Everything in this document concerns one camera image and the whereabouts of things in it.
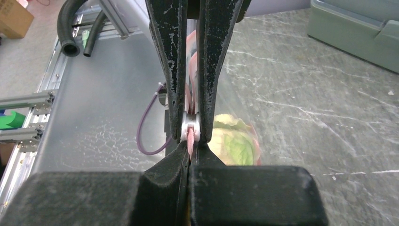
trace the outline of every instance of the black tube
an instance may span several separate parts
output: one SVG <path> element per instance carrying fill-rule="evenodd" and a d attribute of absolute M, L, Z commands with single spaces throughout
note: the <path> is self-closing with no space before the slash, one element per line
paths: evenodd
<path fill-rule="evenodd" d="M 107 18 L 105 13 L 101 10 L 98 14 L 96 20 L 94 21 L 93 26 L 91 27 L 90 33 L 88 35 L 88 40 L 86 43 L 85 50 L 83 51 L 83 55 L 86 57 L 91 57 L 91 52 L 93 51 L 94 44 L 97 39 L 97 35 L 104 27 L 104 20 Z"/>
<path fill-rule="evenodd" d="M 72 37 L 71 26 L 78 9 L 87 0 L 67 0 L 61 7 L 57 20 L 57 34 L 61 43 L 62 52 L 68 57 L 75 57 L 80 49 Z"/>

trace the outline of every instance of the purple cable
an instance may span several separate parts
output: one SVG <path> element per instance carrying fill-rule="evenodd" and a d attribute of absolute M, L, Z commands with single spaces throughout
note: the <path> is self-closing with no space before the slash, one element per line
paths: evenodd
<path fill-rule="evenodd" d="M 141 117 L 140 123 L 138 124 L 138 128 L 137 128 L 137 136 L 136 136 L 136 142 L 137 142 L 137 147 L 138 150 L 140 150 L 141 153 L 146 154 L 146 155 L 155 155 L 160 153 L 163 149 L 166 148 L 166 146 L 170 143 L 170 141 L 172 140 L 172 137 L 168 137 L 168 139 L 166 140 L 166 142 L 156 151 L 153 152 L 148 152 L 145 150 L 145 148 L 143 147 L 143 144 L 141 143 L 141 129 L 143 128 L 143 124 L 144 124 L 144 120 L 148 115 L 148 112 L 150 111 L 150 109 L 152 108 L 152 106 L 154 105 L 155 100 L 157 99 L 158 93 L 159 91 L 162 89 L 162 87 L 164 87 L 166 85 L 166 83 L 161 84 L 157 89 L 157 92 L 154 94 L 154 96 L 151 99 L 150 104 L 147 106 L 146 110 L 144 111 L 143 116 Z"/>

